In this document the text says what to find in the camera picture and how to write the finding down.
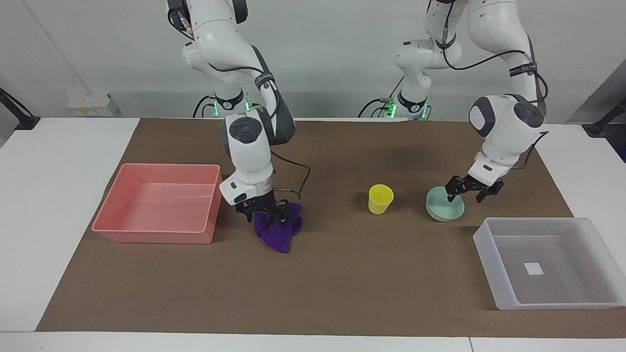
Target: purple cloth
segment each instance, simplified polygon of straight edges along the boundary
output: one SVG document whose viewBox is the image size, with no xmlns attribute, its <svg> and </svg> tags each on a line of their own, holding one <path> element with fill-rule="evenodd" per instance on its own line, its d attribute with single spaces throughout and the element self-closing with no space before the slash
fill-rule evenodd
<svg viewBox="0 0 626 352">
<path fill-rule="evenodd" d="M 302 229 L 302 206 L 298 203 L 289 203 L 291 217 L 282 225 L 276 218 L 269 214 L 254 213 L 254 232 L 261 237 L 265 244 L 281 252 L 289 253 L 291 237 L 297 235 Z"/>
</svg>

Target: black cable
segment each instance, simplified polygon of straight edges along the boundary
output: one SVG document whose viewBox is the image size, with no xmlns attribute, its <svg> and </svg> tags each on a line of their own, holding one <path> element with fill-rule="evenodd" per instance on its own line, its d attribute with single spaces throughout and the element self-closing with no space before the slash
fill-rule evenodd
<svg viewBox="0 0 626 352">
<path fill-rule="evenodd" d="M 202 113 L 200 114 L 200 116 L 202 116 L 202 118 L 204 118 L 204 109 L 206 109 L 207 106 L 212 106 L 215 108 L 215 104 L 206 104 L 205 106 L 202 107 Z"/>
<path fill-rule="evenodd" d="M 546 82 L 546 80 L 543 79 L 542 75 L 540 75 L 539 72 L 535 72 L 535 74 L 537 75 L 537 78 L 539 78 L 539 80 L 543 83 L 543 87 L 545 88 L 546 92 L 542 94 L 541 98 L 537 100 L 529 101 L 529 103 L 541 103 L 542 101 L 545 101 L 546 98 L 548 98 L 548 94 L 550 92 L 550 90 L 548 89 L 548 83 Z"/>
<path fill-rule="evenodd" d="M 284 162 L 290 163 L 292 165 L 304 167 L 304 168 L 306 168 L 308 170 L 307 171 L 307 175 L 304 177 L 304 180 L 302 181 L 302 184 L 300 185 L 300 190 L 299 191 L 296 192 L 295 190 L 279 189 L 279 190 L 286 190 L 288 192 L 295 193 L 298 196 L 299 200 L 302 199 L 302 189 L 304 188 L 304 185 L 307 183 L 307 180 L 309 179 L 309 176 L 311 175 L 311 168 L 306 166 L 306 165 L 304 165 L 304 164 L 302 164 L 302 163 L 297 163 L 297 162 L 291 161 L 291 160 L 289 160 L 287 158 L 281 157 L 280 155 L 276 154 L 276 152 L 273 151 L 273 150 L 272 150 L 272 155 L 277 157 L 277 158 L 279 158 L 279 159 L 281 159 Z"/>
<path fill-rule="evenodd" d="M 426 121 L 430 120 L 430 114 L 433 113 L 433 107 L 430 105 L 426 105 L 426 107 L 424 109 L 429 109 L 428 110 L 428 116 L 426 117 Z"/>
<path fill-rule="evenodd" d="M 215 66 L 213 66 L 213 64 L 208 63 L 209 66 L 211 66 L 215 71 L 219 71 L 219 72 L 233 72 L 233 71 L 239 71 L 239 70 L 252 70 L 252 71 L 256 71 L 258 73 L 260 73 L 261 75 L 264 74 L 265 72 L 263 72 L 263 70 L 260 70 L 256 67 L 252 67 L 252 66 L 239 66 L 239 67 L 235 67 L 235 68 L 227 68 L 227 69 L 223 69 L 223 68 L 217 68 Z"/>
<path fill-rule="evenodd" d="M 2 92 L 4 92 L 4 95 L 8 96 L 8 97 L 9 97 L 9 99 L 11 99 L 11 100 L 12 100 L 15 104 L 17 104 L 20 108 L 22 108 L 25 112 L 27 112 L 27 113 L 28 113 L 28 115 L 31 115 L 31 116 L 33 116 L 33 117 L 34 117 L 33 113 L 31 113 L 31 111 L 30 111 L 30 110 L 28 110 L 28 108 L 26 108 L 26 107 L 24 106 L 24 104 L 22 104 L 22 103 L 21 103 L 21 101 L 19 101 L 19 100 L 15 99 L 15 98 L 14 98 L 11 94 L 9 94 L 9 92 L 8 92 L 8 91 L 6 91 L 6 90 L 2 90 Z"/>
<path fill-rule="evenodd" d="M 276 116 L 276 114 L 278 113 L 278 109 L 280 108 L 280 104 L 281 104 L 281 99 L 278 96 L 278 92 L 275 91 L 272 88 L 272 91 L 274 92 L 274 99 L 276 100 L 276 109 L 274 109 L 274 112 L 270 115 L 270 118 L 273 118 L 274 116 Z"/>
<path fill-rule="evenodd" d="M 452 14 L 452 8 L 454 7 L 454 3 L 455 3 L 455 2 L 456 2 L 456 0 L 454 0 L 454 1 L 452 1 L 452 2 L 450 3 L 450 9 L 448 10 L 448 15 L 446 16 L 446 22 L 445 22 L 445 25 L 444 25 L 444 27 L 445 27 L 446 29 L 448 28 L 448 21 L 450 20 L 450 15 Z M 487 61 L 491 61 L 491 60 L 493 60 L 493 59 L 495 59 L 495 58 L 499 58 L 500 56 L 507 55 L 507 54 L 519 53 L 519 54 L 526 55 L 526 51 L 522 51 L 522 50 L 508 50 L 508 51 L 504 51 L 504 52 L 502 52 L 502 53 L 500 53 L 500 54 L 495 54 L 495 55 L 493 55 L 492 57 L 487 58 L 487 59 L 484 59 L 483 61 L 477 62 L 477 63 L 475 63 L 475 64 L 473 64 L 473 65 L 469 65 L 469 66 L 465 66 L 465 67 L 454 67 L 454 66 L 450 63 L 450 61 L 448 61 L 448 56 L 446 55 L 446 49 L 442 49 L 441 51 L 443 52 L 443 59 L 444 59 L 444 60 L 446 60 L 446 64 L 448 64 L 448 66 L 449 66 L 451 69 L 456 70 L 456 71 L 468 70 L 468 69 L 470 69 L 470 68 L 474 68 L 474 67 L 476 67 L 476 66 L 482 65 L 483 63 L 485 63 L 485 62 L 487 62 Z"/>
<path fill-rule="evenodd" d="M 446 64 L 448 64 L 448 66 L 451 69 L 456 70 L 456 71 L 463 71 L 463 70 L 468 70 L 470 68 L 474 68 L 476 66 L 482 65 L 483 63 L 485 63 L 487 61 L 491 61 L 493 59 L 499 58 L 500 56 L 503 56 L 503 55 L 515 54 L 515 53 L 526 55 L 526 51 L 522 51 L 522 50 L 508 50 L 508 51 L 504 51 L 504 52 L 502 52 L 500 54 L 495 54 L 492 57 L 484 59 L 483 61 L 477 62 L 477 63 L 475 63 L 473 65 L 469 65 L 469 66 L 465 66 L 465 67 L 454 67 L 454 66 L 452 66 L 450 61 L 448 61 L 448 56 L 446 55 L 446 50 L 443 49 L 442 51 L 443 51 L 443 59 L 446 60 Z"/>
<path fill-rule="evenodd" d="M 365 110 L 367 108 L 369 108 L 370 105 L 372 105 L 373 103 L 376 103 L 378 101 L 381 101 L 380 99 L 373 99 L 372 101 L 370 101 L 369 103 L 365 104 L 365 106 L 363 107 L 363 109 L 361 109 L 361 112 L 359 112 L 359 116 L 357 116 L 357 118 L 360 118 L 361 116 L 363 116 L 363 113 L 365 112 Z"/>
<path fill-rule="evenodd" d="M 444 28 L 447 29 L 448 28 L 448 21 L 450 20 L 450 15 L 452 14 L 452 8 L 454 7 L 454 3 L 456 2 L 456 0 L 453 0 L 450 3 L 450 8 L 448 9 L 448 15 L 446 16 L 446 22 L 444 24 Z M 487 59 L 484 59 L 483 61 L 477 62 L 473 65 L 469 65 L 469 66 L 465 66 L 465 67 L 454 67 L 449 61 L 448 61 L 448 56 L 446 55 L 446 49 L 442 49 L 441 50 L 443 52 L 443 59 L 446 61 L 446 64 L 448 64 L 448 66 L 453 69 L 453 70 L 457 70 L 457 71 L 463 71 L 463 70 L 468 70 L 470 68 L 474 68 L 476 66 L 482 65 L 483 63 L 493 60 L 495 58 L 499 58 L 500 56 L 503 55 L 507 55 L 507 54 L 515 54 L 515 53 L 519 53 L 519 54 L 523 54 L 523 55 L 527 55 L 526 51 L 523 50 L 508 50 L 508 51 L 504 51 L 502 53 L 499 54 L 495 54 Z M 541 96 L 541 98 L 537 99 L 537 100 L 533 100 L 533 101 L 529 101 L 529 103 L 541 103 L 543 101 L 545 101 L 546 98 L 548 98 L 548 83 L 543 79 L 543 77 L 539 74 L 539 72 L 535 72 L 535 74 L 537 75 L 537 78 L 539 78 L 539 80 L 541 80 L 541 82 L 543 83 L 543 86 L 545 87 L 545 93 Z"/>
<path fill-rule="evenodd" d="M 382 111 L 383 111 L 383 110 L 385 110 L 385 109 L 386 109 L 386 107 L 385 107 L 385 106 L 381 106 L 380 108 L 376 108 L 376 109 L 374 109 L 374 111 L 372 111 L 372 115 L 370 115 L 369 117 L 370 117 L 370 118 L 374 117 L 374 114 L 375 114 L 377 111 L 379 112 L 379 113 L 378 113 L 378 116 L 381 116 Z"/>
<path fill-rule="evenodd" d="M 198 105 L 196 105 L 196 109 L 193 110 L 192 118 L 196 117 L 196 114 L 198 113 L 198 110 L 200 109 L 200 105 L 202 105 L 202 103 L 207 99 L 213 99 L 213 96 L 207 95 L 207 96 L 204 96 L 202 99 L 200 99 L 200 101 L 198 101 Z"/>
<path fill-rule="evenodd" d="M 393 90 L 391 91 L 391 94 L 389 95 L 390 98 L 393 99 L 393 94 L 396 92 L 396 90 L 398 89 L 398 87 L 400 86 L 400 84 L 402 83 L 402 81 L 404 81 L 404 76 L 402 78 L 400 78 L 400 80 L 398 81 L 398 83 L 396 84 L 396 87 L 393 88 Z M 376 118 L 379 118 L 381 116 L 382 110 L 378 113 L 378 116 Z"/>
<path fill-rule="evenodd" d="M 193 41 L 193 37 L 190 36 L 187 32 L 183 31 L 182 29 L 176 27 L 176 24 L 174 24 L 174 20 L 172 19 L 172 13 L 177 13 L 178 11 L 176 11 L 175 9 L 171 9 L 169 10 L 169 12 L 167 12 L 167 21 L 170 23 L 170 25 L 172 27 L 174 27 L 174 29 L 176 29 L 180 34 L 186 36 L 187 38 L 191 39 Z"/>
<path fill-rule="evenodd" d="M 533 150 L 535 150 L 535 146 L 549 132 L 550 131 L 541 132 L 541 135 L 539 136 L 539 138 L 537 138 L 537 140 L 533 143 L 533 145 L 530 146 L 530 149 L 528 150 L 528 153 L 526 154 L 526 160 L 524 160 L 524 165 L 518 166 L 518 167 L 512 167 L 511 170 L 521 170 L 521 169 L 525 168 L 526 165 L 528 165 L 528 159 L 530 158 L 530 155 L 533 153 Z"/>
</svg>

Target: pink plastic bin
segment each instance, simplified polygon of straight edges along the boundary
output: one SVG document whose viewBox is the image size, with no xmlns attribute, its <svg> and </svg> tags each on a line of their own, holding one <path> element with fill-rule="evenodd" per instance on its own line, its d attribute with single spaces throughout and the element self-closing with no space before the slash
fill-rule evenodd
<svg viewBox="0 0 626 352">
<path fill-rule="evenodd" d="M 220 182 L 219 165 L 124 164 L 91 229 L 115 242 L 211 243 Z"/>
</svg>

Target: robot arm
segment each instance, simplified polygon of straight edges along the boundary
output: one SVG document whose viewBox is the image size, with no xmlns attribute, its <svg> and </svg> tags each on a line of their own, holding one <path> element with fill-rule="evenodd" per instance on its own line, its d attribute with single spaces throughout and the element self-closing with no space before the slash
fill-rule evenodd
<svg viewBox="0 0 626 352">
<path fill-rule="evenodd" d="M 456 27 L 465 6 L 465 3 L 454 6 L 450 1 L 431 0 L 426 10 L 425 23 L 430 38 L 406 41 L 398 50 L 395 60 L 404 73 L 404 80 L 400 92 L 394 97 L 394 103 L 398 107 L 397 116 L 410 116 L 413 119 L 422 116 L 432 84 L 427 70 L 449 68 L 443 57 L 444 48 L 452 65 L 461 59 L 462 49 L 456 40 Z M 449 12 L 448 33 L 443 38 Z"/>
<path fill-rule="evenodd" d="M 482 202 L 485 197 L 498 194 L 504 186 L 501 178 L 541 137 L 546 108 L 533 46 L 520 23 L 517 1 L 469 0 L 468 14 L 474 44 L 493 54 L 508 53 L 501 58 L 509 68 L 514 92 L 476 100 L 469 122 L 485 142 L 467 176 L 454 176 L 446 185 L 450 201 L 475 190 L 479 192 L 477 201 Z"/>
<path fill-rule="evenodd" d="M 255 211 L 286 221 L 287 201 L 274 198 L 270 146 L 287 143 L 295 125 L 262 55 L 239 34 L 237 24 L 247 17 L 245 0 L 168 0 L 168 5 L 170 22 L 193 38 L 183 49 L 185 60 L 214 79 L 217 102 L 229 114 L 220 137 L 235 172 L 220 184 L 224 199 L 248 221 Z M 265 106 L 248 111 L 240 104 L 244 93 L 235 71 L 254 79 Z"/>
<path fill-rule="evenodd" d="M 425 71 L 451 68 L 460 60 L 456 25 L 466 7 L 472 41 L 506 62 L 514 93 L 484 96 L 474 103 L 469 121 L 485 142 L 468 175 L 454 176 L 446 185 L 450 201 L 459 194 L 478 191 L 476 199 L 482 202 L 500 191 L 502 176 L 541 136 L 546 112 L 532 43 L 520 23 L 517 1 L 431 0 L 425 24 L 431 39 L 405 42 L 396 55 L 405 79 L 395 103 L 400 114 L 422 115 L 431 86 Z"/>
</svg>

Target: white table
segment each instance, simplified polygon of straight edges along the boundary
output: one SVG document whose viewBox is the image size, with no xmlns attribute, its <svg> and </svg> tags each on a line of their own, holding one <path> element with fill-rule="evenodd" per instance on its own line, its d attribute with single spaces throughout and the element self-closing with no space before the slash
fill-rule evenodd
<svg viewBox="0 0 626 352">
<path fill-rule="evenodd" d="M 626 351 L 626 339 L 33 333 L 138 121 L 47 118 L 0 148 L 0 351 Z M 626 166 L 579 126 L 550 130 L 538 151 L 563 198 L 626 271 L 626 217 L 612 216 L 624 209 Z"/>
</svg>

